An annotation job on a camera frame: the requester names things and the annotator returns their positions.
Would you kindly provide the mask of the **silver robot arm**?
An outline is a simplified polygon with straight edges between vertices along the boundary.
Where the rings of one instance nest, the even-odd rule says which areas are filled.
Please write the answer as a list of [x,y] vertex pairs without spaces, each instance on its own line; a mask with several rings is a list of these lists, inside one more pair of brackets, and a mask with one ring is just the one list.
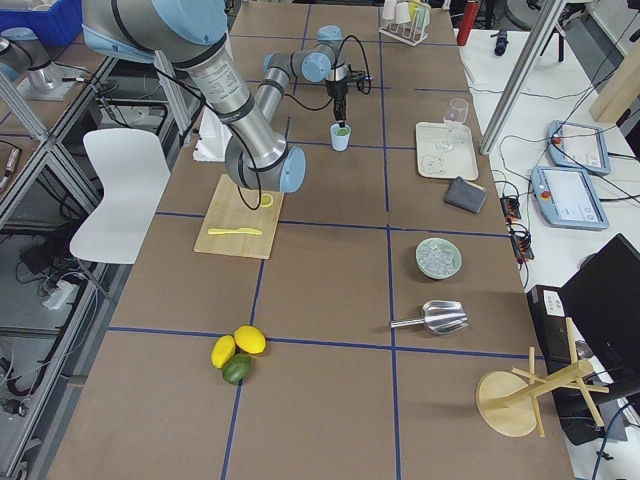
[[321,27],[311,49],[268,56],[265,78],[252,92],[227,50],[222,1],[85,1],[82,13],[85,42],[93,50],[138,63],[153,62],[161,51],[174,68],[188,73],[231,131],[225,166],[237,185],[282,193],[301,187],[305,154],[270,122],[293,78],[345,80],[338,26]]

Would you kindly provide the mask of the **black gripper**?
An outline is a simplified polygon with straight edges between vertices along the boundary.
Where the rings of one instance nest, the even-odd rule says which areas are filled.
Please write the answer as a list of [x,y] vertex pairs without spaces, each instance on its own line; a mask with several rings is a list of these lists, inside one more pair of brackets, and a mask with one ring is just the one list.
[[327,94],[333,99],[334,119],[339,125],[346,124],[346,98],[348,93],[348,80],[326,80],[325,88]]

